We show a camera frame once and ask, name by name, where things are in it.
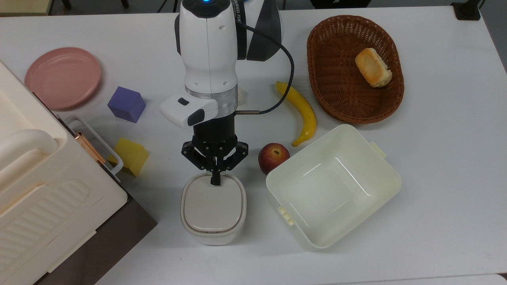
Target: toy block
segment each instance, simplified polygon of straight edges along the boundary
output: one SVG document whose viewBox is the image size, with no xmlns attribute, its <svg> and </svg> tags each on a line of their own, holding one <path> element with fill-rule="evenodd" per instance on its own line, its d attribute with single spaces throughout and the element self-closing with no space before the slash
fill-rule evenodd
<svg viewBox="0 0 507 285">
<path fill-rule="evenodd" d="M 138 176 L 144 162 L 146 162 L 148 158 L 148 152 L 144 147 L 121 137 L 116 143 L 114 150 L 123 160 L 123 168 L 121 171 L 132 176 Z M 113 167 L 118 164 L 118 160 L 113 155 L 109 155 L 107 161 Z"/>
<path fill-rule="evenodd" d="M 107 106 L 116 117 L 137 123 L 146 104 L 139 92 L 118 86 Z"/>
</svg>

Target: bread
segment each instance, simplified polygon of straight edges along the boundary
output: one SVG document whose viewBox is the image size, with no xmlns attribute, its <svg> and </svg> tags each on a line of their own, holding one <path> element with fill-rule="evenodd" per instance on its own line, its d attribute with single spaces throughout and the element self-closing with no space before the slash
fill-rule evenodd
<svg viewBox="0 0 507 285">
<path fill-rule="evenodd" d="M 367 48 L 361 51 L 355 57 L 355 64 L 372 87 L 384 87 L 392 79 L 392 72 L 375 49 Z"/>
</svg>

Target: brown basket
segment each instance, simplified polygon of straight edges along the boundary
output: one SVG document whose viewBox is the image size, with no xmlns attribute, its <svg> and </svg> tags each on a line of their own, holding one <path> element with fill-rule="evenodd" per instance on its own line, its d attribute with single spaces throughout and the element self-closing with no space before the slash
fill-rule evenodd
<svg viewBox="0 0 507 285">
<path fill-rule="evenodd" d="M 374 48 L 392 72 L 384 87 L 371 87 L 355 57 Z M 359 16 L 340 15 L 316 25 L 307 42 L 313 94 L 331 117 L 355 124 L 379 122 L 400 105 L 404 84 L 398 51 L 379 25 Z"/>
</svg>

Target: container handle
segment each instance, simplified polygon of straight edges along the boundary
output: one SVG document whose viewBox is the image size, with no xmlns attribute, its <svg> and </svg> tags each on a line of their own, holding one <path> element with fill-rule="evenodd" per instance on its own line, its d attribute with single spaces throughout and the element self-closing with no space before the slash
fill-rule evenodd
<svg viewBox="0 0 507 285">
<path fill-rule="evenodd" d="M 385 153 L 380 149 L 380 147 L 376 143 L 370 142 L 370 145 L 382 158 L 386 157 Z"/>
<path fill-rule="evenodd" d="M 291 217 L 291 214 L 287 212 L 284 206 L 278 207 L 278 212 L 282 215 L 283 219 L 288 223 L 289 226 L 293 226 L 296 221 Z"/>
<path fill-rule="evenodd" d="M 0 171 L 25 153 L 39 150 L 50 155 L 58 149 L 58 143 L 48 133 L 28 129 L 10 134 L 0 141 Z"/>
<path fill-rule="evenodd" d="M 69 116 L 67 119 L 65 119 L 65 124 L 69 126 L 72 122 L 79 121 L 104 147 L 109 151 L 109 153 L 116 158 L 116 161 L 118 161 L 118 164 L 113 167 L 111 170 L 109 170 L 113 175 L 116 175 L 120 170 L 123 168 L 123 160 L 120 158 L 120 156 L 96 133 L 88 123 L 85 122 L 85 120 L 81 119 L 77 115 Z"/>
</svg>

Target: white table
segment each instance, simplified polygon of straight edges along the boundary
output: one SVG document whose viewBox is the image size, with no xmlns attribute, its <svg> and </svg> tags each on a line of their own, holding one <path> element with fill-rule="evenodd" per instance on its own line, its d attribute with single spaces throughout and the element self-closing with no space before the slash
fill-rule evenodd
<svg viewBox="0 0 507 285">
<path fill-rule="evenodd" d="M 325 284 L 491 274 L 507 271 L 507 76 L 488 30 L 460 22 L 452 7 L 283 11 L 283 43 L 296 62 L 294 86 L 313 105 L 317 139 L 340 122 L 327 116 L 308 82 L 306 39 L 321 20 L 355 14 L 394 39 L 405 77 L 400 108 L 376 124 L 357 126 L 400 173 L 401 191 L 325 253 L 302 250 L 270 208 L 257 154 L 270 142 L 290 146 L 301 121 L 284 104 L 262 116 L 236 118 L 250 155 L 231 174 L 247 190 L 244 230 L 228 246 L 204 246 L 179 220 L 182 188 L 200 173 L 181 154 L 192 130 L 159 112 L 183 84 L 172 14 L 0 19 L 0 59 L 24 78 L 43 53 L 76 46 L 103 67 L 97 95 L 78 114 L 114 145 L 120 136 L 150 157 L 127 190 L 159 222 L 99 284 Z M 275 103 L 273 83 L 288 78 L 280 52 L 268 62 L 238 62 L 240 109 Z M 139 91 L 147 107 L 134 124 L 106 104 L 117 86 Z M 295 153 L 302 147 L 289 148 Z"/>
</svg>

